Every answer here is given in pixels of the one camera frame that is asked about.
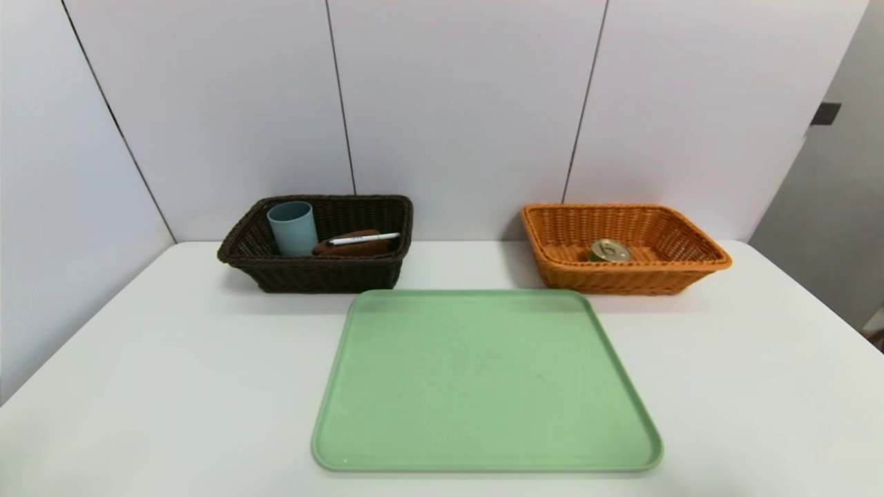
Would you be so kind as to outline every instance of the tin can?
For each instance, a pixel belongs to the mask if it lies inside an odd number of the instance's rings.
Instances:
[[[632,260],[632,254],[622,243],[602,238],[592,243],[590,260],[596,263],[624,263]]]

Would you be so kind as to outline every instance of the green tray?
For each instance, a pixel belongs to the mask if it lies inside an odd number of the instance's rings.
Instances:
[[[333,471],[638,471],[663,444],[581,294],[372,290],[313,455]]]

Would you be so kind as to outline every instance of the tray rim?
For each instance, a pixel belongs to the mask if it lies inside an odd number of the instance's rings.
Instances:
[[[362,467],[353,467],[349,465],[340,465],[335,463],[330,463],[326,461],[322,452],[319,450],[319,437],[320,432],[324,424],[325,420],[325,411],[328,409],[328,401],[334,390],[334,386],[336,383],[336,379],[339,374],[339,361],[343,355],[343,352],[347,348],[347,337],[351,333],[351,327],[353,321],[351,320],[351,315],[354,311],[355,306],[360,300],[364,300],[368,298],[370,295],[376,294],[389,294],[391,292],[395,292],[397,294],[528,294],[528,293],[536,293],[543,292],[544,294],[560,294],[562,297],[571,298],[577,300],[583,305],[586,314],[590,317],[590,321],[598,330],[599,338],[602,341],[602,344],[605,347],[605,350],[608,356],[612,360],[612,364],[617,374],[620,376],[621,381],[623,382],[624,390],[626,390],[629,397],[632,399],[633,404],[636,409],[636,413],[639,415],[642,420],[642,425],[644,426],[645,431],[648,434],[648,437],[651,441],[652,445],[652,456],[651,459],[641,465],[637,466],[629,466],[629,467],[621,467],[621,466],[593,466],[587,467],[583,465],[576,466],[559,466],[554,468],[519,468],[519,467],[499,467],[499,468],[482,468],[482,469],[472,469],[470,467],[465,466],[452,466],[449,468],[440,468],[440,467],[409,467],[409,468],[398,468],[392,469],[389,467],[377,467],[377,466],[362,466]],[[644,401],[642,401],[641,396],[638,394],[638,391],[635,388],[635,385],[632,383],[632,379],[629,377],[629,374],[626,371],[626,368],[623,366],[623,362],[620,357],[617,355],[617,351],[613,347],[613,343],[607,336],[605,332],[605,328],[602,327],[601,323],[598,321],[598,316],[596,316],[595,310],[592,308],[589,300],[583,295],[574,290],[567,289],[559,289],[559,288],[499,288],[499,289],[419,289],[419,290],[395,290],[395,289],[377,289],[377,290],[368,290],[361,294],[358,294],[356,298],[353,299],[353,302],[350,303],[350,307],[347,310],[347,321],[344,324],[344,330],[340,335],[340,340],[338,342],[338,349],[335,352],[334,361],[331,363],[331,371],[329,373],[328,381],[325,385],[325,390],[323,393],[322,403],[320,404],[320,408],[318,413],[316,414],[316,423],[314,424],[313,434],[310,437],[310,452],[313,455],[314,460],[321,467],[325,468],[329,471],[335,472],[349,472],[349,473],[636,473],[641,471],[646,471],[651,468],[657,466],[660,461],[663,459],[664,454],[664,443],[663,439],[659,434],[659,430],[657,429],[656,424],[654,424],[653,419],[651,418],[651,414],[648,412],[647,408],[644,406]]]

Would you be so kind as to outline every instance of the pen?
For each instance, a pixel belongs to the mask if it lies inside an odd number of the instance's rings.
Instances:
[[[335,240],[329,240],[330,245],[347,245],[348,243],[360,243],[363,241],[374,241],[374,240],[389,240],[391,238],[399,238],[398,233],[384,233],[384,234],[367,234],[365,236],[354,236],[353,238],[338,238]]]

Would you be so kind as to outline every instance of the white wall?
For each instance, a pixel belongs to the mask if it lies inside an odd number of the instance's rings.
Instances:
[[[523,236],[560,202],[605,0],[330,0],[357,193],[419,240]]]
[[[859,25],[814,127],[751,244],[857,329],[884,302],[884,2]]]
[[[568,202],[751,235],[867,0],[610,0]],[[260,197],[353,191],[321,0],[68,0],[180,240]],[[509,238],[564,193],[604,0],[329,0],[360,194],[417,239]]]
[[[179,241],[258,199],[352,194],[323,0],[67,0]]]
[[[565,200],[664,203],[748,240],[866,3],[611,0]]]
[[[0,399],[171,237],[58,0],[5,0]]]

